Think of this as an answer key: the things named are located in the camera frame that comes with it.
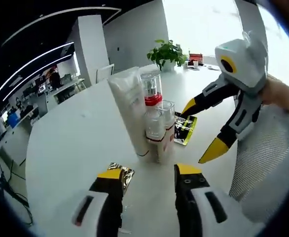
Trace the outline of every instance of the potted plant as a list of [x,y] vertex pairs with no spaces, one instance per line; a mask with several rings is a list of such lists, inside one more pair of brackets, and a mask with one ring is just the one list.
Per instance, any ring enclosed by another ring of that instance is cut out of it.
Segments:
[[161,43],[161,46],[153,48],[146,56],[156,63],[161,71],[171,71],[176,64],[178,67],[184,64],[186,57],[179,44],[173,45],[173,40],[164,42],[162,39],[157,39],[155,42]]

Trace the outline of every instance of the ceiling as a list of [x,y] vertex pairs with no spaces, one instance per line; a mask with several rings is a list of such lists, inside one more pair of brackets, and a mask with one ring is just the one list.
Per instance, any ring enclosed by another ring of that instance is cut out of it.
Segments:
[[[14,72],[30,60],[46,51],[63,45],[78,16],[99,14],[102,17],[102,21],[105,22],[116,11],[78,10],[48,18],[45,18],[45,16],[78,7],[106,6],[120,8],[121,12],[109,20],[111,21],[117,16],[149,1],[151,0],[0,0],[0,87]],[[27,27],[4,43],[17,30],[38,18],[43,18],[43,20]],[[39,58],[21,70],[15,77],[18,75],[23,78],[27,77],[44,65],[67,54],[72,54],[74,47],[67,47],[66,50],[61,48]],[[10,84],[11,82],[0,91],[0,103],[12,89],[12,87],[9,87]]]

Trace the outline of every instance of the office desk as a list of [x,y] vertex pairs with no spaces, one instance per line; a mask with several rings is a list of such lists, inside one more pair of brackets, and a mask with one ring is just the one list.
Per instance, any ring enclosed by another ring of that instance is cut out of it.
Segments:
[[[219,73],[179,69],[163,74],[163,97],[175,101],[176,110],[181,111]],[[188,145],[175,144],[175,162],[201,167],[210,185],[226,193],[232,183],[237,144],[207,164],[198,165],[197,161],[234,108],[233,98],[228,98],[201,112]],[[127,207],[123,228],[132,232],[129,236],[178,237],[173,162],[168,165],[139,162],[106,81],[66,100],[33,127],[27,151],[26,184],[30,209],[41,230],[51,230],[58,236],[63,224],[52,220],[57,206],[76,192],[88,190],[97,173],[106,170],[111,162],[135,170],[123,201]]]
[[17,165],[20,165],[26,159],[27,144],[32,130],[31,123],[26,119],[35,109],[29,111],[14,128],[9,128],[0,141],[0,154],[9,157]]
[[79,85],[80,83],[83,84],[84,79],[74,79],[70,81],[69,83],[61,86],[60,88],[51,91],[48,95],[46,95],[46,105],[47,105],[47,111],[49,112],[53,108],[55,108],[58,103],[56,101],[55,96],[59,94],[60,92],[64,91],[65,89],[73,86],[73,85]]

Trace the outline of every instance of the green leaves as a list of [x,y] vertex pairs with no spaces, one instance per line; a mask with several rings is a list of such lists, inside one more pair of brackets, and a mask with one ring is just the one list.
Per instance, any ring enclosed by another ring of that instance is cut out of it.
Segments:
[[157,40],[155,40],[154,42],[156,42],[156,43],[164,43],[164,40],[162,40],[162,39],[157,39]]
[[162,39],[157,39],[155,42],[161,43],[161,46],[153,48],[146,56],[149,60],[156,63],[160,70],[162,70],[166,60],[176,62],[179,67],[184,64],[186,56],[183,55],[179,44],[173,45],[173,40],[165,42]]

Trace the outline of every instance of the red object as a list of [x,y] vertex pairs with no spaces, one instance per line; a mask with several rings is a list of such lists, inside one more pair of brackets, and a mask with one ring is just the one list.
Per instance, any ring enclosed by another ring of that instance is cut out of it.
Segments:
[[189,54],[189,60],[190,61],[198,61],[200,63],[203,63],[203,55],[201,53],[190,53]]
[[147,105],[147,106],[155,106],[156,104],[160,103],[161,101],[162,101],[162,95],[160,92],[158,92],[158,94],[156,94],[154,96],[144,98],[145,105]]

